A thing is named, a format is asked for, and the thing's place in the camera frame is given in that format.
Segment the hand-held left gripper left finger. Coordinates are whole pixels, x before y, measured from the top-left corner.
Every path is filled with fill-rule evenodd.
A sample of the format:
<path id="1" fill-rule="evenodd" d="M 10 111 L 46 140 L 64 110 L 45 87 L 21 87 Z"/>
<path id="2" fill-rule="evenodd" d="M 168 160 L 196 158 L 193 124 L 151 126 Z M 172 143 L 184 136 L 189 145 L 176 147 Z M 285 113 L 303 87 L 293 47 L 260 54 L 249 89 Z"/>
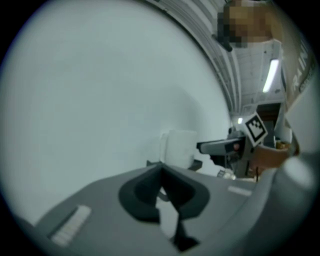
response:
<path id="1" fill-rule="evenodd" d="M 176 256 L 177 248 L 157 222 L 134 218 L 145 213 L 134 187 L 127 182 L 158 171 L 160 165 L 94 181 L 45 213 L 36 224 L 43 247 L 52 256 Z"/>

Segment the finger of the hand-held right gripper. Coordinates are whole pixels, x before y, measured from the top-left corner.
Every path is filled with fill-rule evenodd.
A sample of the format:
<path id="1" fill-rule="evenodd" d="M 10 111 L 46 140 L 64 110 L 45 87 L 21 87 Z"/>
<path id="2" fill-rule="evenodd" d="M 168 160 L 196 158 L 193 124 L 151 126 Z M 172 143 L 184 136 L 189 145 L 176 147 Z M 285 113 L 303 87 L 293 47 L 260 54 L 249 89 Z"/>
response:
<path id="1" fill-rule="evenodd" d="M 240 160 L 240 156 L 237 153 L 229 155 L 210 155 L 210 159 L 216 166 L 231 166 Z"/>
<path id="2" fill-rule="evenodd" d="M 204 141 L 198 142 L 196 148 L 200 153 L 233 153 L 234 144 L 239 144 L 242 146 L 245 143 L 244 137 L 232 138 L 232 139 L 222 139 L 214 141 Z"/>

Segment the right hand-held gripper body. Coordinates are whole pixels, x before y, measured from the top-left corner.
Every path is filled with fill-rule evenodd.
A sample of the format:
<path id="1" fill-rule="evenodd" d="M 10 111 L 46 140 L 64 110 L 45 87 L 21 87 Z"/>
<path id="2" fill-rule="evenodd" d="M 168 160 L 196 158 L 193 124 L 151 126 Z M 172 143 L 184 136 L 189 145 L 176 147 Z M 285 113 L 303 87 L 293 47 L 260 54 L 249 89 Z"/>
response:
<path id="1" fill-rule="evenodd" d="M 240 156 L 240 160 L 230 165 L 235 175 L 247 175 L 249 173 L 254 151 L 267 135 L 267 129 L 257 112 L 235 118 L 227 138 L 244 138 L 244 144 L 239 145 L 239 149 L 235 152 Z"/>

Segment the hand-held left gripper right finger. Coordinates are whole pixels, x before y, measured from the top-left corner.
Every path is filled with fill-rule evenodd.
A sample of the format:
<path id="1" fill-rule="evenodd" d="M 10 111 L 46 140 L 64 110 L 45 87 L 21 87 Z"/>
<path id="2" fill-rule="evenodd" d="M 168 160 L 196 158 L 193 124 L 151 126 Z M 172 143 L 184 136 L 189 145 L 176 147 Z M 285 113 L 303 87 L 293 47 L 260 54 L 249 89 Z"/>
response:
<path id="1" fill-rule="evenodd" d="M 177 212 L 171 256 L 226 256 L 242 250 L 242 232 L 230 235 L 223 230 L 250 198 L 253 183 L 163 164 L 161 186 Z"/>

